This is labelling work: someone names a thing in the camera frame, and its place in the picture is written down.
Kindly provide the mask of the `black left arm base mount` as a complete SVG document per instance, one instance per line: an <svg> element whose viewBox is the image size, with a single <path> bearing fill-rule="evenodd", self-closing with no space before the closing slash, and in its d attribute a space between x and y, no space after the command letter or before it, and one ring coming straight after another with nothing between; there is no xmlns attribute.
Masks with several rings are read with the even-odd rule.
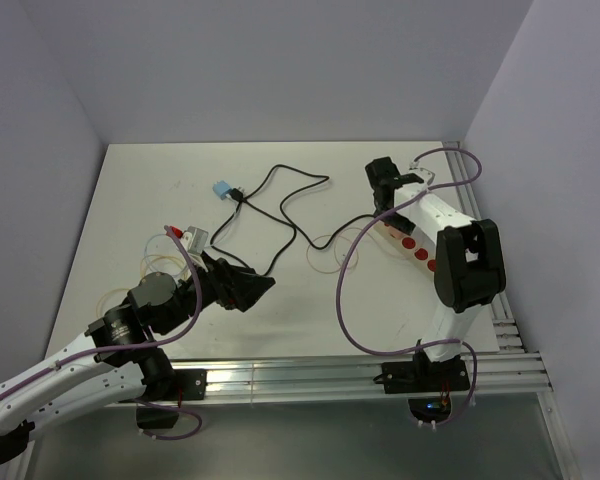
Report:
<svg viewBox="0 0 600 480"><path fill-rule="evenodd" d="M202 401L206 396L207 371L205 369L183 369L175 371L175 378L166 390L161 401L174 402L182 408L185 402ZM179 412L169 412L155 407L137 405L136 426L142 431L165 435L176 426Z"/></svg>

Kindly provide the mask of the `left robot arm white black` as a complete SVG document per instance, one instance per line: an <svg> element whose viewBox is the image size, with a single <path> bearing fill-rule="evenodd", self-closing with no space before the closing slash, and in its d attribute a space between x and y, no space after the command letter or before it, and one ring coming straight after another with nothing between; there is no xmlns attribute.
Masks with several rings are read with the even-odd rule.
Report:
<svg viewBox="0 0 600 480"><path fill-rule="evenodd" d="M46 429L100 407L167 397L175 372L163 346L184 336L206 307L245 312L270 276L204 258L187 280L152 273L56 354L0 383L0 465Z"/></svg>

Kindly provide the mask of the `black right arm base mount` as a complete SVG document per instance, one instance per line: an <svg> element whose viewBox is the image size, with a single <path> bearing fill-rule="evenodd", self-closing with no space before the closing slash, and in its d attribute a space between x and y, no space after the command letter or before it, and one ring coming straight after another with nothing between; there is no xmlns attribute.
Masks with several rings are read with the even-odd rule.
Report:
<svg viewBox="0 0 600 480"><path fill-rule="evenodd" d="M469 392L471 382L460 356L443 362L431 362L418 353L412 360L385 362L373 382L386 395L409 395L408 407L418 426L437 427L450 419L452 393Z"/></svg>

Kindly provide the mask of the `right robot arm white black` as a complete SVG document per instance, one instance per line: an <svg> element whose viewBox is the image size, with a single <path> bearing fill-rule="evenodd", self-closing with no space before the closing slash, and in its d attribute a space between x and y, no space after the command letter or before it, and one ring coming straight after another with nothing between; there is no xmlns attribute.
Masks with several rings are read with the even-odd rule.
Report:
<svg viewBox="0 0 600 480"><path fill-rule="evenodd" d="M433 285L438 297L433 319L420 342L426 357L413 365L415 383L432 390L448 374L444 363L461 352L475 319L506 286L495 222L468 216L432 192L434 174L413 166L399 172L389 157L365 166L374 215L407 237L417 232L435 247Z"/></svg>

